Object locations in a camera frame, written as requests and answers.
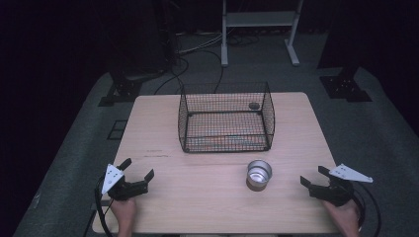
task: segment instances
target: robotic hand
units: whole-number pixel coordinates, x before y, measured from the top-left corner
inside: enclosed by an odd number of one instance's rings
[[[98,215],[99,215],[102,227],[104,228],[106,235],[110,237],[112,237],[112,233],[109,230],[105,221],[105,213],[102,209],[102,204],[101,204],[101,197],[102,197],[101,193],[102,195],[104,195],[105,193],[108,193],[109,197],[115,200],[127,200],[128,198],[132,198],[135,196],[148,193],[148,183],[154,177],[154,170],[151,170],[144,177],[143,181],[139,181],[135,183],[126,182],[123,170],[125,170],[130,164],[131,164],[130,158],[123,161],[123,163],[118,167],[115,167],[109,164],[105,175],[99,179],[99,182],[95,189],[95,201],[96,201],[96,208],[98,210]],[[102,191],[100,193],[99,184],[102,181],[104,181],[104,183],[102,186]]]
[[[154,177],[154,170],[148,172],[143,181],[129,183],[126,182],[123,170],[130,164],[131,160],[128,158],[118,167],[108,165],[102,195],[108,193],[109,197],[115,200],[127,200],[148,193],[148,183]]]
[[[308,188],[309,195],[313,198],[327,200],[335,206],[342,206],[352,199],[361,212],[358,220],[358,224],[361,227],[365,219],[365,207],[354,195],[354,187],[351,181],[372,183],[373,178],[367,177],[343,164],[331,171],[323,166],[319,166],[318,172],[330,179],[328,187],[313,185],[303,176],[299,178],[301,184]]]

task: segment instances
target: dark background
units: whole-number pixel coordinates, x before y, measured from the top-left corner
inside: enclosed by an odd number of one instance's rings
[[[220,30],[219,0],[1,1],[4,236],[13,234],[86,96],[110,64],[139,74],[170,68],[165,2],[176,32]],[[250,11],[295,6],[295,1],[254,2],[244,6]],[[240,4],[228,1],[229,9]],[[418,16],[413,0],[306,0],[298,31],[329,32],[319,67],[341,67],[356,52],[419,134]]]

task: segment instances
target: table leg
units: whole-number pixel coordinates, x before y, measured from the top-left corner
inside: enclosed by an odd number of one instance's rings
[[[298,26],[299,16],[301,15],[302,3],[303,0],[298,1],[298,6],[296,7],[295,15],[293,16],[293,26],[291,28],[290,38],[285,40],[287,51],[290,55],[293,66],[299,66],[298,57],[296,56],[295,50],[293,49],[293,39],[295,37],[296,28]]]
[[[222,1],[222,43],[221,43],[221,66],[228,66],[227,51],[227,9],[226,0]]]

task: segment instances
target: cable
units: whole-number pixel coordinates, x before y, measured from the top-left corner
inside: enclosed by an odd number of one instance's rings
[[[93,218],[95,217],[95,213],[96,213],[96,210],[92,210],[92,214],[90,214],[90,218],[89,218],[89,221],[87,222],[87,226],[84,229],[83,237],[86,237],[87,231],[89,231],[89,226],[92,223]]]
[[[366,201],[364,200],[364,197],[361,195],[361,193],[357,190],[355,190],[355,193],[358,195],[359,198],[357,198],[357,205],[360,206],[360,212],[361,212],[361,217],[363,219],[359,219],[358,223],[359,223],[359,227],[360,227],[360,231],[363,228],[363,224],[364,224],[364,220],[366,217],[366,213],[367,213],[367,206],[366,206]]]
[[[108,208],[106,208],[105,214],[108,213],[108,210],[109,210],[109,208],[111,208],[112,203],[114,203],[114,200],[113,199],[111,200],[111,203],[109,203]]]
[[[105,180],[105,174],[99,178],[98,183],[96,184],[96,188],[95,188],[95,203],[96,203],[96,209],[98,210],[98,215],[99,215],[99,219],[101,220],[101,224],[102,227],[105,230],[105,233],[108,237],[113,237],[111,231],[108,229],[108,226],[106,224],[106,220],[105,220],[105,214],[102,210],[102,205],[101,205],[101,198],[102,195],[99,193],[99,186],[100,184]]]
[[[367,194],[370,196],[371,200],[374,203],[374,206],[376,207],[376,212],[377,212],[377,228],[376,228],[376,232],[374,233],[374,237],[377,237],[379,235],[379,231],[381,230],[381,213],[379,211],[379,207],[378,207],[378,203],[376,201],[376,199],[374,198],[373,194],[371,194],[371,192],[360,182],[357,182],[358,185],[361,186],[361,188],[364,189],[365,192],[367,192]]]
[[[227,35],[229,36],[234,30],[235,30],[235,28],[231,28],[227,32]],[[247,46],[249,44],[256,43],[256,42],[259,41],[259,38],[257,36],[254,36],[254,37],[256,38],[256,40],[251,40],[250,38],[241,37],[242,39],[248,39],[249,40],[249,42],[246,42],[246,43],[232,43],[232,44],[230,44],[230,42],[228,42],[228,44],[231,45],[231,46]],[[205,48],[205,47],[208,47],[208,46],[210,46],[212,44],[215,44],[215,43],[219,42],[221,39],[222,39],[222,34],[219,34],[215,38],[210,39],[210,40],[208,40],[206,42],[203,42],[203,43],[201,43],[198,46],[195,46],[195,47],[192,47],[192,48],[189,48],[189,49],[185,49],[185,50],[178,50],[178,53],[179,54],[184,54],[184,53],[189,53],[189,52],[192,52],[192,51],[196,51],[196,50],[199,50],[201,48]]]
[[[237,43],[232,43],[229,41],[228,45],[233,46],[233,47],[244,47],[244,46],[247,46],[247,45],[250,45],[259,41],[258,36],[253,36],[253,37],[255,38],[255,40],[252,40],[249,37],[232,36],[231,38],[229,38],[229,40],[236,40]]]
[[[251,3],[252,3],[252,1],[249,1],[249,2],[247,3],[246,9],[245,9],[243,12],[246,12],[246,11],[249,9],[249,7],[250,7],[250,4],[251,4]],[[238,7],[238,9],[237,9],[237,11],[236,11],[236,12],[242,12],[243,5],[244,5],[244,0],[242,0],[242,1],[241,1],[240,6]],[[228,35],[230,35],[230,34],[231,34],[231,32],[233,32],[233,31],[234,31],[234,29],[235,29],[235,28],[231,28],[231,29],[227,32],[227,36],[228,36]],[[219,42],[221,39],[222,39],[222,34],[218,34],[218,36],[217,36],[217,37],[215,37],[214,39],[210,39],[209,41],[204,42],[204,43],[202,43],[202,44],[200,44],[200,45],[198,45],[198,46],[195,46],[195,47],[193,47],[193,48],[189,48],[189,49],[185,49],[185,50],[179,50],[179,51],[178,51],[178,53],[179,53],[179,54],[183,54],[183,53],[192,52],[192,51],[195,51],[195,50],[198,50],[198,49],[204,48],[204,47],[208,47],[208,46],[210,46],[210,45],[212,45],[212,44],[215,44],[215,43]]]
[[[210,53],[210,54],[214,55],[218,59],[219,65],[221,65],[221,58],[215,52],[208,51],[208,50],[196,50],[196,51],[193,51],[193,52],[190,52],[190,53],[196,53],[196,52],[206,52],[206,53]],[[221,74],[219,75],[219,78],[216,82],[215,89],[213,90],[214,94],[216,93],[216,90],[218,89],[218,86],[221,83],[222,75],[224,74],[224,68],[222,66],[220,66],[220,67],[221,67]]]
[[[355,204],[358,206],[358,209],[360,211],[360,217],[358,218],[358,231],[361,231],[364,225],[364,220],[366,219],[366,206],[365,203],[362,204],[360,200],[355,196],[352,195],[352,200],[355,202]]]
[[[212,35],[219,35],[219,32],[195,32],[195,33],[177,33],[176,36],[177,37],[183,37],[183,36],[197,36],[197,37],[202,37],[202,38],[212,38]]]
[[[180,57],[179,58],[180,60],[182,60],[182,61],[184,61],[184,62],[186,62],[186,67],[185,67],[185,69],[184,70],[182,70],[181,71],[181,73],[180,74],[175,74],[175,73],[173,73],[173,70],[172,70],[172,73],[175,75],[174,77],[171,77],[171,78],[169,78],[169,79],[167,79],[165,82],[163,82],[163,84],[161,84],[155,91],[154,91],[154,95],[157,95],[157,92],[165,85],[165,84],[167,84],[168,82],[170,82],[171,80],[173,80],[173,79],[175,79],[175,78],[177,78],[178,79],[178,82],[180,83],[180,85],[182,85],[183,83],[182,83],[182,81],[180,80],[180,78],[179,78],[179,76],[180,75],[182,75],[183,73],[185,73],[187,70],[188,70],[188,68],[189,68],[189,62],[186,60],[186,59],[184,59],[184,58],[182,58],[182,57]]]

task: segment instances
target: white shelf frame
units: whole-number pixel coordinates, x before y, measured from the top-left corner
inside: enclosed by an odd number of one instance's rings
[[[227,28],[291,26],[290,38],[285,39],[285,44],[293,66],[299,66],[298,57],[293,49],[293,40],[301,15],[302,3],[303,0],[298,0],[295,11],[227,13],[226,0],[223,0],[221,65],[228,66]]]

